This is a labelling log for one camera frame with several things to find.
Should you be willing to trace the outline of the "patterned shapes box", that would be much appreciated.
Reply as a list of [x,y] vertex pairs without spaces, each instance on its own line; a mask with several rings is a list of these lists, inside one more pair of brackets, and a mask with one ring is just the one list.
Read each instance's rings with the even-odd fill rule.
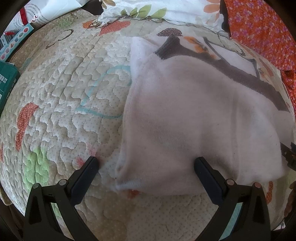
[[15,49],[34,30],[30,23],[21,27],[20,30],[8,31],[1,36],[1,61],[5,62]]

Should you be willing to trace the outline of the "white bag with red print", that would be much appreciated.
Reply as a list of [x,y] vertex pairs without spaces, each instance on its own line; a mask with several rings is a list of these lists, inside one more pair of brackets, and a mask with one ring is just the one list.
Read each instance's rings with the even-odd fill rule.
[[88,0],[29,1],[14,15],[4,32],[20,30],[27,23],[38,29],[66,13],[83,7],[88,2]]

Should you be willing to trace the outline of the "teal cardboard box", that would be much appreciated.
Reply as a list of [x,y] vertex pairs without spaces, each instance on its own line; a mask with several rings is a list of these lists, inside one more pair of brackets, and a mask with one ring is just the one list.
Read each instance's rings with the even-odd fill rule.
[[20,78],[20,73],[15,65],[6,62],[1,62],[0,71],[0,111],[2,113],[13,87],[15,86],[17,80]]

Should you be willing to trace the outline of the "white floral pillow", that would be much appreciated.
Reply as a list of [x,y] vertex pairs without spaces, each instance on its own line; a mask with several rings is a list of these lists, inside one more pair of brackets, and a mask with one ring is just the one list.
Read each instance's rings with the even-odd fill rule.
[[102,1],[102,17],[129,16],[222,27],[220,1]]

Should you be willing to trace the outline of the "quilted heart pattern bedspread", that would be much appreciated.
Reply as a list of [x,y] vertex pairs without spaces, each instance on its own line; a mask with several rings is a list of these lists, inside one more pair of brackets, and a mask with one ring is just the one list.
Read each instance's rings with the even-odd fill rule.
[[[32,186],[68,180],[89,157],[96,157],[98,173],[75,208],[97,240],[197,240],[218,209],[204,187],[198,194],[152,195],[115,186],[123,113],[132,85],[132,39],[205,38],[255,60],[260,79],[287,95],[295,122],[280,72],[247,46],[205,27],[130,18],[102,28],[96,23],[84,19],[50,31],[20,73],[1,113],[1,199],[16,208],[16,226],[24,240]],[[290,143],[295,144],[295,126]],[[295,171],[288,167],[281,178],[257,182],[267,203],[270,240],[293,239],[295,199],[289,193],[294,179]]]

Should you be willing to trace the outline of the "white garment with grey trim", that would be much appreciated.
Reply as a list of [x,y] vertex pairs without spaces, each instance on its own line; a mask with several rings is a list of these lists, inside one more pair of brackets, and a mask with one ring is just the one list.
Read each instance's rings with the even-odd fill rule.
[[117,190],[201,193],[198,157],[239,184],[288,173],[288,97],[260,79],[255,60],[189,36],[134,37],[130,48]]

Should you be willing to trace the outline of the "orange floral blanket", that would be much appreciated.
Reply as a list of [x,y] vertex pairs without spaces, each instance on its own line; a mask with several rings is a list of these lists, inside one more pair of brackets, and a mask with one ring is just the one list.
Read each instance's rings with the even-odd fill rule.
[[281,74],[295,108],[295,40],[265,1],[225,1],[231,37],[254,50]]

